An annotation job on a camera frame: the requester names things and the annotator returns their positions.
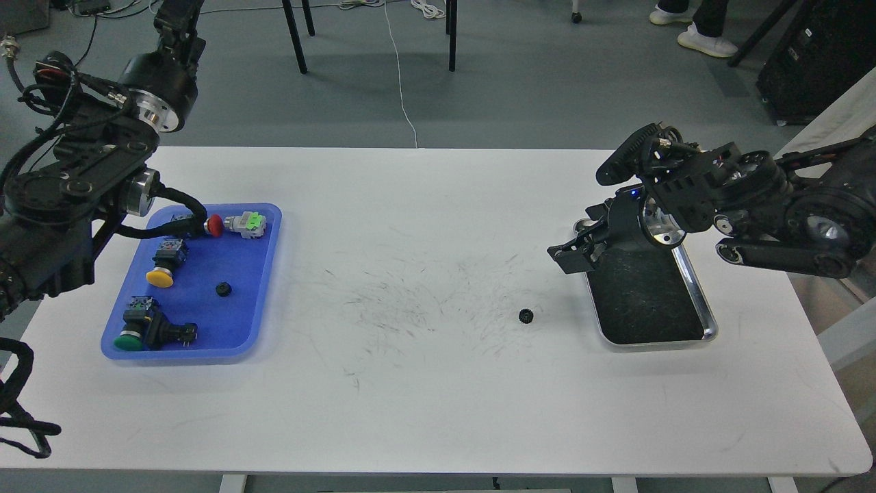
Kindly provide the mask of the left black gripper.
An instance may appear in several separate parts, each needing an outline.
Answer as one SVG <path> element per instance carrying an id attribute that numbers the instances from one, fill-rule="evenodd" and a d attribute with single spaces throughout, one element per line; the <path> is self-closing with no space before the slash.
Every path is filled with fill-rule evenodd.
<path id="1" fill-rule="evenodd" d="M 206 41 L 196 25 L 204 1 L 163 1 L 154 18 L 156 50 L 131 58 L 118 79 L 135 98 L 137 116 L 156 132 L 184 128 L 198 96 L 196 72 Z"/>

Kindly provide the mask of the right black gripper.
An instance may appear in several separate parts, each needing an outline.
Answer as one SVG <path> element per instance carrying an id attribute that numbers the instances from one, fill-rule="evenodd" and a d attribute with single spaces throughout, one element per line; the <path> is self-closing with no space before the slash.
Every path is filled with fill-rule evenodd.
<path id="1" fill-rule="evenodd" d="M 678 244 L 688 233 L 703 233 L 714 225 L 721 209 L 722 189 L 739 170 L 742 154 L 735 143 L 703 150 L 685 142 L 675 126 L 650 123 L 627 137 L 595 172 L 602 186 L 639 179 L 641 229 L 652 244 Z M 593 272 L 607 250 L 606 218 L 583 218 L 575 237 L 547 248 L 567 274 Z"/>

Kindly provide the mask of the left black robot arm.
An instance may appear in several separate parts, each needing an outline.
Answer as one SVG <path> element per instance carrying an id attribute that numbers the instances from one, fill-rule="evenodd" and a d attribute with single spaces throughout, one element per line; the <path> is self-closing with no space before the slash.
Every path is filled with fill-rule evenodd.
<path id="1" fill-rule="evenodd" d="M 94 283 L 96 259 L 115 234 L 209 233 L 204 205 L 146 164 L 197 98 L 201 6 L 163 3 L 156 50 L 132 58 L 118 81 L 85 74 L 60 52 L 36 62 L 20 100 L 53 120 L 2 169 L 3 316 L 25 300 Z"/>

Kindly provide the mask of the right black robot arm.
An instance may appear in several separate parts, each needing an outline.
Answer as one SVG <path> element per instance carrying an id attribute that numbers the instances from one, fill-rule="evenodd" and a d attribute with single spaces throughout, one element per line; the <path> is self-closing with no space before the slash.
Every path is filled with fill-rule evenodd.
<path id="1" fill-rule="evenodd" d="M 572 240 L 548 247 L 566 274 L 611 249 L 669 251 L 716 229 L 723 261 L 842 279 L 874 249 L 874 130 L 773 158 L 730 142 L 713 150 L 661 122 L 626 138 L 595 172 L 610 199 L 587 209 Z"/>

